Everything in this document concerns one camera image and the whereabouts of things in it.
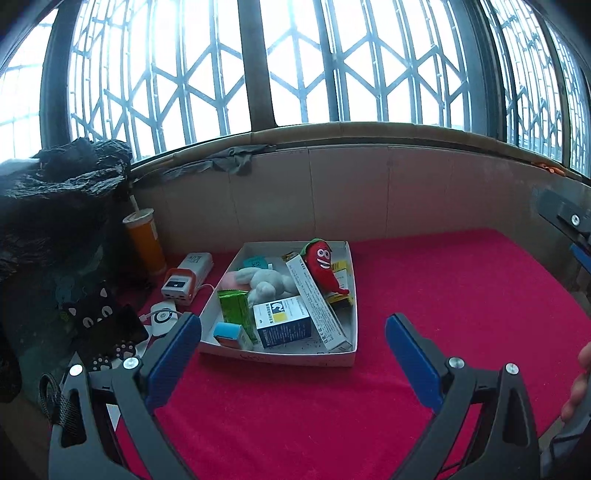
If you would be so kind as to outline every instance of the red tablecloth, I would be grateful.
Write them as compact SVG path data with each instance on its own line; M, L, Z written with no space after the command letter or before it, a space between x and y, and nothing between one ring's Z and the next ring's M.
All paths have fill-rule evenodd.
M591 322L524 250L497 232L472 231L360 242L351 251L359 313L352 368L193 356L157 417L200 479L389 478L431 416L386 345L394 312L475 368L516 363L539 433L558 416ZM216 256L209 281L230 260ZM123 425L118 437L132 470L146 476Z

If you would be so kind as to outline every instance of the cat face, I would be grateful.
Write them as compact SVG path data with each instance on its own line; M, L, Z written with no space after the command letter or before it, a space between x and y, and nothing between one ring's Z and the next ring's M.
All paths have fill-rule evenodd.
M77 303L64 304L64 309L74 319L78 331L82 332L113 315L119 307L109 290L102 286L99 291L87 295Z

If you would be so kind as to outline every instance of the screw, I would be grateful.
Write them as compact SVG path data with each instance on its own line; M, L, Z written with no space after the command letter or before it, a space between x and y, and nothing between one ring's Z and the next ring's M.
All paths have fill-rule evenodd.
M137 359L137 357L134 357L134 356L130 356L129 358L127 358L123 362L123 368L126 368L127 370L132 370L135 367L137 367L138 365L139 365L139 360Z
M466 365L464 360L462 360L461 358L458 358L456 356L451 357L448 360L448 363L449 363L449 366L452 368L464 368L464 365Z
M72 365L70 367L70 375L73 377L77 377L84 371L84 368L80 364Z
M511 375L517 375L519 373L519 367L515 364L506 364L505 370Z

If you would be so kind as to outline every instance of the human hand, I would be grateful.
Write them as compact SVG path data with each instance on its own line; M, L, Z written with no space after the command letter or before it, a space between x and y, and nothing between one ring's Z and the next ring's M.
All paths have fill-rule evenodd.
M589 371L591 370L591 342L580 351L579 364L585 372L574 379L573 386L570 389L570 398L560 411L560 418L563 422L567 422L573 417L575 409L585 397L589 384Z

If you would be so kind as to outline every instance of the green package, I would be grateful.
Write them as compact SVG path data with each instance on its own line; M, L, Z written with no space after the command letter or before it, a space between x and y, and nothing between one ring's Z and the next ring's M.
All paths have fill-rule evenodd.
M253 342L258 342L254 332L252 308L248 306L248 292L244 290L219 290L217 297L222 306L223 320L226 323L242 325Z

